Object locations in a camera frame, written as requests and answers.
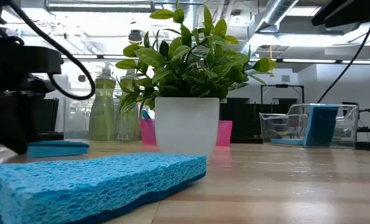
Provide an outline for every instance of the black cable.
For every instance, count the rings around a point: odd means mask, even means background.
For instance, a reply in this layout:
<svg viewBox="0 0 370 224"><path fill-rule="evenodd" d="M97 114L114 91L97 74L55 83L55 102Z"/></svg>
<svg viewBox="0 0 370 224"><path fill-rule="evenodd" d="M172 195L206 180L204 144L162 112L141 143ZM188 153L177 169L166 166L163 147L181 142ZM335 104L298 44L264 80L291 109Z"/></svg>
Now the black cable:
<svg viewBox="0 0 370 224"><path fill-rule="evenodd" d="M361 124L364 126L364 127L366 127L366 125L361 121L361 120L358 120L359 122L361 122ZM369 140L369 133L366 133L366 137L368 137L368 141L370 141Z"/></svg>
<svg viewBox="0 0 370 224"><path fill-rule="evenodd" d="M14 3L12 0L7 0L9 5L12 7L12 9L16 12L16 14L23 19L23 21L32 29L36 34L38 34L40 37L42 37L44 40L48 41L52 46L54 46L59 52L66 55L68 59L70 59L74 64L76 64L81 71L84 73L84 75L88 78L90 84L91 84L91 92L86 96L76 96L71 93L67 93L62 87L58 85L58 83L54 79L53 74L48 74L48 77L51 81L51 83L55 86L55 88L61 92L61 94L74 99L74 100L87 100L91 98L95 94L95 82L92 80L90 72L84 67L83 64L79 60L77 60L68 50L66 50L64 47L62 47L58 42L56 42L54 39L50 38L46 33L44 33L42 30L40 30L29 18L28 16L22 11L22 9L17 6L16 3Z"/></svg>
<svg viewBox="0 0 370 224"><path fill-rule="evenodd" d="M358 57L358 55L361 52L362 48L364 47L366 41L368 40L369 35L370 35L370 27L369 27L368 32L365 35L364 40L361 43L361 46L359 46L359 49L355 53L353 59L351 59L351 61L348 63L346 68L341 72L339 77L337 77L337 79L332 83L332 85L330 85L329 88L323 93L323 95L321 96L320 100L318 100L317 103L321 103L322 99L326 96L326 94L333 88L333 86L337 83L337 81L339 81L339 79L346 73L347 69L351 66L351 64L354 62L354 60Z"/></svg>

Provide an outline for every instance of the soap dispenser bottle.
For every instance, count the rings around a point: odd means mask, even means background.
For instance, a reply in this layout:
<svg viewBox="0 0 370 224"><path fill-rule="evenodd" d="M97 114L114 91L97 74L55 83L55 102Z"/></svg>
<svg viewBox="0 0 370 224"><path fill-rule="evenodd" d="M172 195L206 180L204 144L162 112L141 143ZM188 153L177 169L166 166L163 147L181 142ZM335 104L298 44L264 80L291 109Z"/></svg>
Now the soap dispenser bottle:
<svg viewBox="0 0 370 224"><path fill-rule="evenodd" d="M91 107L88 137L91 141L115 140L115 108L113 91L116 80L111 76L109 62L105 62L102 73L95 79L95 100Z"/></svg>

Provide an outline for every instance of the white flower pot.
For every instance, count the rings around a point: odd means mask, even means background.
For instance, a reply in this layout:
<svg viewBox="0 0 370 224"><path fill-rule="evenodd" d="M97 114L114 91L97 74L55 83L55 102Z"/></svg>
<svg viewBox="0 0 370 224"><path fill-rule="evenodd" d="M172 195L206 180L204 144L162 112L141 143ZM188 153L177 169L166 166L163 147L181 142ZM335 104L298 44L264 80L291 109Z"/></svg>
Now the white flower pot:
<svg viewBox="0 0 370 224"><path fill-rule="evenodd" d="M218 98L156 98L156 140L161 152L203 154L216 147Z"/></svg>

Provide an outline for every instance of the black monitor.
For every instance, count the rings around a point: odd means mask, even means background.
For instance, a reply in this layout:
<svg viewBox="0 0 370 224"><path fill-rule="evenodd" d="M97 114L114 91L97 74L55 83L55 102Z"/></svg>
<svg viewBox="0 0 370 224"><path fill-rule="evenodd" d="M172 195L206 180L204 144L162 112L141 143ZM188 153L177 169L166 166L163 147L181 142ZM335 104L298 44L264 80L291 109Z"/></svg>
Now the black monitor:
<svg viewBox="0 0 370 224"><path fill-rule="evenodd" d="M370 21L370 0L331 0L312 19L314 26L335 27Z"/></svg>

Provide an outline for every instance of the metal pipe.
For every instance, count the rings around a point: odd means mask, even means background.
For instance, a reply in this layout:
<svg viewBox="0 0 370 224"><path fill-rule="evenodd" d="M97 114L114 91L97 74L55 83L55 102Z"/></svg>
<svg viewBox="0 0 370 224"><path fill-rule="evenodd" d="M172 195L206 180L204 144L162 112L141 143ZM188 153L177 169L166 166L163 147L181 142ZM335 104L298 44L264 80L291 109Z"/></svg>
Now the metal pipe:
<svg viewBox="0 0 370 224"><path fill-rule="evenodd" d="M228 24L228 20L229 20L230 14L232 12L232 8L234 7L234 4L235 4L235 0L230 0L229 1L229 4L227 6L227 12L225 14L225 21L227 22L227 24Z"/></svg>
<svg viewBox="0 0 370 224"><path fill-rule="evenodd" d="M214 17L214 25L221 19L222 11L224 10L225 0L218 1L218 8L216 16Z"/></svg>

